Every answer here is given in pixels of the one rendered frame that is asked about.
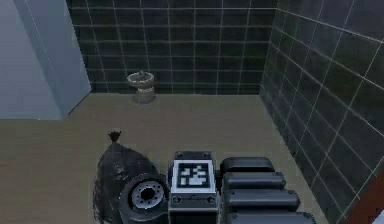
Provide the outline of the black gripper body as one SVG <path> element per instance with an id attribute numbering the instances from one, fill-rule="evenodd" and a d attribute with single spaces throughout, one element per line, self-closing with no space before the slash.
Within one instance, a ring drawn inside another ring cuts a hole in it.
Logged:
<path id="1" fill-rule="evenodd" d="M 119 196 L 122 224 L 169 224 L 169 189 L 162 174 L 141 174 L 130 180 Z"/>

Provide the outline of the black tied garbage bag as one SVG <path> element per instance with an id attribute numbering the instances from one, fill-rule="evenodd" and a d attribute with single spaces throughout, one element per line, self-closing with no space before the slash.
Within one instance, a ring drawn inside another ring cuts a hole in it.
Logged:
<path id="1" fill-rule="evenodd" d="M 95 224 L 122 224 L 118 207 L 125 185 L 141 174 L 158 174 L 147 156 L 120 143 L 121 133 L 120 129 L 108 133 L 111 143 L 97 163 L 92 193 Z"/>

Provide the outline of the red brown cabinet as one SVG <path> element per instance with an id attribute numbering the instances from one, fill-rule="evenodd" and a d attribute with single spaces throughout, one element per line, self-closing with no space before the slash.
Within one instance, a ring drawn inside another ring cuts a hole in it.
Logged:
<path id="1" fill-rule="evenodd" d="M 343 224 L 372 224 L 384 210 L 384 168 L 373 178 Z"/>

